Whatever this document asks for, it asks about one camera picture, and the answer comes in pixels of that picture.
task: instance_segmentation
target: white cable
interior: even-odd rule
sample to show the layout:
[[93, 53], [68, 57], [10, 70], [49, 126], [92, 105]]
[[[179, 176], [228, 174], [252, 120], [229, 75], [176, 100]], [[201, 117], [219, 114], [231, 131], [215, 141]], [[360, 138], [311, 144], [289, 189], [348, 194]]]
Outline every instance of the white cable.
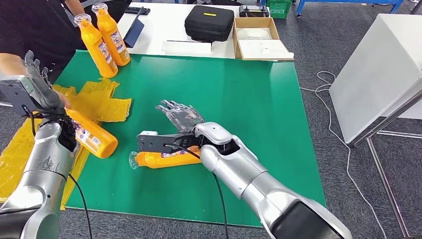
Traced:
[[384, 229], [383, 229], [383, 227], [381, 226], [381, 223], [380, 223], [380, 221], [378, 220], [378, 217], [377, 217], [377, 214], [375, 213], [375, 210], [374, 210], [374, 208], [372, 207], [372, 205], [368, 202], [368, 200], [366, 200], [366, 198], [365, 198], [365, 196], [363, 196], [363, 194], [362, 194], [362, 192], [360, 191], [360, 189], [359, 189], [359, 187], [357, 186], [357, 184], [356, 184], [356, 182], [355, 182], [355, 180], [352, 178], [352, 176], [350, 176], [350, 173], [349, 173], [349, 163], [350, 163], [350, 154], [351, 154], [351, 152], [352, 152], [352, 150], [350, 149], [350, 147], [334, 132], [334, 131], [332, 131], [332, 129], [331, 129], [331, 110], [329, 109], [329, 107], [327, 106], [327, 104], [325, 103], [325, 101], [317, 94], [318, 92], [321, 92], [321, 91], [328, 91], [328, 89], [323, 89], [323, 90], [319, 90], [319, 88], [321, 88], [321, 87], [324, 87], [324, 86], [328, 86], [328, 85], [331, 85], [331, 83], [330, 82], [328, 82], [327, 80], [325, 80], [325, 79], [323, 79], [321, 76], [319, 76], [319, 74], [321, 74], [321, 73], [326, 73], [326, 74], [329, 74], [329, 75], [332, 75], [333, 77], [334, 77], [334, 80], [335, 80], [335, 74], [333, 74], [333, 73], [331, 73], [331, 72], [329, 72], [329, 71], [320, 71], [320, 72], [318, 72], [317, 74], [316, 74], [316, 76], [320, 79], [320, 80], [322, 80], [322, 81], [324, 81], [324, 82], [326, 82], [327, 84], [325, 84], [325, 85], [321, 85], [321, 86], [318, 86], [315, 90], [310, 90], [310, 89], [306, 89], [306, 88], [302, 88], [302, 87], [300, 87], [300, 89], [302, 89], [302, 90], [306, 90], [306, 91], [311, 91], [311, 92], [314, 92], [315, 93], [315, 95], [322, 101], [322, 103], [324, 104], [324, 106], [325, 106], [325, 108], [327, 108], [327, 110], [328, 110], [328, 113], [329, 113], [329, 124], [328, 124], [328, 130], [332, 133], [332, 134], [334, 134], [337, 138], [338, 138], [338, 140], [340, 140], [340, 142], [344, 145], [344, 146], [346, 146], [346, 148], [347, 148], [347, 150], [349, 150], [349, 153], [347, 154], [347, 167], [346, 167], [346, 172], [347, 172], [347, 175], [349, 176], [349, 178], [350, 178], [350, 180], [353, 182], [353, 184], [355, 185], [355, 187], [356, 187], [356, 189], [357, 189], [357, 191], [359, 192], [359, 194], [360, 194], [360, 196], [362, 197], [362, 199], [366, 202], [366, 204], [368, 204], [368, 206], [371, 208], [371, 211], [372, 211], [372, 213], [374, 214], [374, 217], [375, 217], [375, 220], [377, 221], [377, 223], [378, 223], [378, 225], [380, 226], [380, 229], [381, 229], [381, 231], [382, 231], [382, 233], [383, 233], [383, 235], [384, 235], [384, 239], [387, 239], [387, 236], [385, 235], [385, 231], [384, 231]]

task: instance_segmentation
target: gray carpet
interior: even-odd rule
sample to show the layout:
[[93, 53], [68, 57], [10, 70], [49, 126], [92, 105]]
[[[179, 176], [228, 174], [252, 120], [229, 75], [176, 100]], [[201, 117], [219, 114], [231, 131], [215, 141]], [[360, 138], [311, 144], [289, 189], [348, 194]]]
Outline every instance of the gray carpet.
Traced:
[[[405, 0], [398, 13], [408, 13], [411, 7], [412, 3]], [[296, 19], [295, 6], [292, 6], [286, 20], [276, 19], [281, 40], [295, 53], [300, 85], [306, 88], [321, 85], [322, 82], [315, 76], [321, 70], [338, 74], [376, 15], [388, 13], [390, 8], [346, 3], [307, 3], [302, 18]], [[332, 108], [328, 93], [321, 95]], [[350, 228], [355, 239], [383, 238], [372, 212], [347, 177], [347, 149], [327, 130], [327, 110], [313, 93], [302, 92], [302, 96], [328, 209]], [[0, 113], [14, 115], [13, 111], [5, 108], [0, 108]], [[7, 145], [21, 123], [22, 119], [18, 117], [0, 119], [0, 150]], [[341, 135], [335, 115], [333, 129]], [[419, 120], [398, 119], [388, 129], [421, 133], [422, 124]], [[409, 233], [422, 234], [422, 141], [377, 135], [374, 144]], [[401, 238], [394, 213], [365, 144], [352, 149], [350, 174], [374, 206], [387, 237]], [[224, 238], [223, 227], [211, 224], [101, 212], [90, 212], [90, 217], [94, 238]], [[84, 212], [72, 209], [62, 212], [60, 238], [87, 237]], [[267, 238], [261, 229], [240, 227], [229, 227], [229, 237]]]

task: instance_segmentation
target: robotic arm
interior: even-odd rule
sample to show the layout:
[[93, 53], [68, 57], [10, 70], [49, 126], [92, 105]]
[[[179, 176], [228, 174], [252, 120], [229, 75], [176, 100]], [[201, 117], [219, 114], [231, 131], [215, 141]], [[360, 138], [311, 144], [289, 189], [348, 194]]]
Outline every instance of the robotic arm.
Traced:
[[221, 125], [205, 122], [192, 106], [162, 101], [158, 106], [179, 130], [173, 135], [138, 135], [140, 151], [172, 153], [200, 148], [202, 164], [260, 220], [271, 239], [352, 239], [347, 227], [326, 208], [285, 187], [258, 162], [243, 142]]
[[60, 202], [79, 147], [71, 119], [47, 81], [47, 68], [40, 72], [33, 56], [31, 51], [25, 56], [28, 76], [0, 80], [18, 114], [42, 119], [20, 182], [0, 208], [0, 239], [58, 237]]

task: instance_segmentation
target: green mat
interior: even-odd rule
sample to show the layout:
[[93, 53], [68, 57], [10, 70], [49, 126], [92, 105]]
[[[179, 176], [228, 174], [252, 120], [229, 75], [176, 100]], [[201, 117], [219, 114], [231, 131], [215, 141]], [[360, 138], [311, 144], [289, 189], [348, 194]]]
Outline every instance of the green mat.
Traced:
[[[100, 77], [87, 52], [79, 51], [56, 81], [79, 91]], [[201, 164], [133, 170], [128, 155], [136, 135], [176, 129], [154, 107], [160, 100], [193, 105], [242, 139], [268, 171], [287, 187], [325, 205], [307, 119], [292, 62], [242, 61], [131, 55], [112, 80], [115, 98], [133, 98], [125, 122], [103, 123], [119, 145], [107, 159], [90, 155], [79, 177], [89, 209], [222, 223], [214, 178]], [[227, 222], [259, 226], [248, 206], [222, 186]], [[82, 208], [75, 189], [68, 207]]]

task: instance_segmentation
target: orange bottle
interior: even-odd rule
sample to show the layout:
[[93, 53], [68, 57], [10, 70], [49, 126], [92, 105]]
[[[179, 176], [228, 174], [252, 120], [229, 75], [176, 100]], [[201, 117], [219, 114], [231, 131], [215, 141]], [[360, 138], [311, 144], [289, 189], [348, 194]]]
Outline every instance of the orange bottle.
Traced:
[[117, 147], [117, 139], [75, 110], [66, 109], [67, 115], [72, 118], [76, 131], [76, 140], [98, 158], [109, 157]]
[[124, 66], [129, 63], [130, 56], [117, 29], [117, 23], [107, 10], [107, 4], [102, 2], [92, 6], [92, 11], [97, 15], [98, 30], [100, 30], [113, 60], [118, 66]]
[[[197, 146], [189, 148], [190, 151], [199, 155]], [[175, 153], [153, 153], [153, 152], [131, 152], [129, 155], [129, 165], [132, 169], [140, 166], [147, 166], [149, 168], [165, 168], [187, 164], [200, 163], [201, 161], [190, 155], [184, 150]]]
[[88, 49], [100, 75], [106, 78], [117, 74], [117, 66], [104, 43], [101, 33], [92, 25], [88, 14], [79, 14], [75, 17], [75, 23], [81, 29], [81, 37]]

